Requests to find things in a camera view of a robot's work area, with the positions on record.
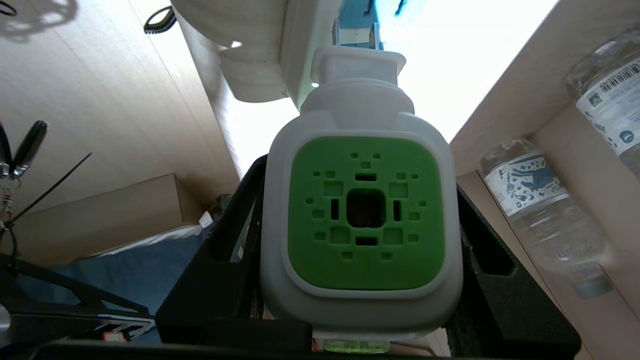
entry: white plastic container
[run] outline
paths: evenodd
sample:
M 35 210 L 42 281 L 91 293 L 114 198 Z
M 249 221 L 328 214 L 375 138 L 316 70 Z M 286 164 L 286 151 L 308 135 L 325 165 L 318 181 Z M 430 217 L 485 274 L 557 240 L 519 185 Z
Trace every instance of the white plastic container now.
M 409 339 L 443 325 L 460 297 L 453 159 L 396 86 L 404 61 L 319 48 L 320 87 L 269 152 L 262 293 L 275 318 L 317 338 Z
M 566 84 L 578 110 L 640 181 L 640 30 L 582 59 Z
M 606 244 L 602 231 L 531 142 L 505 142 L 485 155 L 479 168 L 536 264 L 565 276 L 582 298 L 611 291 L 598 264 Z

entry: water bottle label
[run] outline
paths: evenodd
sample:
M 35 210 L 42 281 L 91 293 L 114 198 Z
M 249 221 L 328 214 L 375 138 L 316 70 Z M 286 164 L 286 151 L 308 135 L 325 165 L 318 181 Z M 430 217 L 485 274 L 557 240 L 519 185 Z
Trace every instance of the water bottle label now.
M 593 85 L 575 106 L 616 155 L 640 143 L 640 58 Z
M 507 161 L 484 177 L 484 181 L 508 217 L 566 193 L 540 152 Z

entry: qr code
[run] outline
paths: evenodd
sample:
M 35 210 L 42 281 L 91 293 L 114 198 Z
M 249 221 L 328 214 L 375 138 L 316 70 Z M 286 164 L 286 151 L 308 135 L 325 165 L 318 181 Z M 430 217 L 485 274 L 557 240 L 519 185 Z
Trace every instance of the qr code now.
M 593 93 L 593 95 L 589 96 L 589 102 L 591 103 L 591 107 L 596 107 L 598 104 L 602 102 L 602 99 L 598 95 L 597 92 Z

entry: plastic water bottle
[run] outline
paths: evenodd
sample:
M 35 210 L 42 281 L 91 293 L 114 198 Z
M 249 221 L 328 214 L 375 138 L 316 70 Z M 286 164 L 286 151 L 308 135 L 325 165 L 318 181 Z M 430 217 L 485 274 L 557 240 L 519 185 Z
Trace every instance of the plastic water bottle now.
M 584 299 L 611 291 L 598 258 L 606 240 L 527 140 L 485 155 L 480 173 L 532 260 L 563 275 Z
M 640 30 L 582 59 L 566 85 L 578 110 L 640 181 Z

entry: green perforated lid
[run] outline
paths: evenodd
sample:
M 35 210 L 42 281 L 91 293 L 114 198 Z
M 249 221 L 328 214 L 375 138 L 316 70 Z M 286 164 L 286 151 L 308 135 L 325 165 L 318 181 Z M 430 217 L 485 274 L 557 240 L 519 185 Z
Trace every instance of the green perforated lid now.
M 437 162 L 409 140 L 312 140 L 293 162 L 288 232 L 291 264 L 314 286 L 426 285 L 444 260 Z

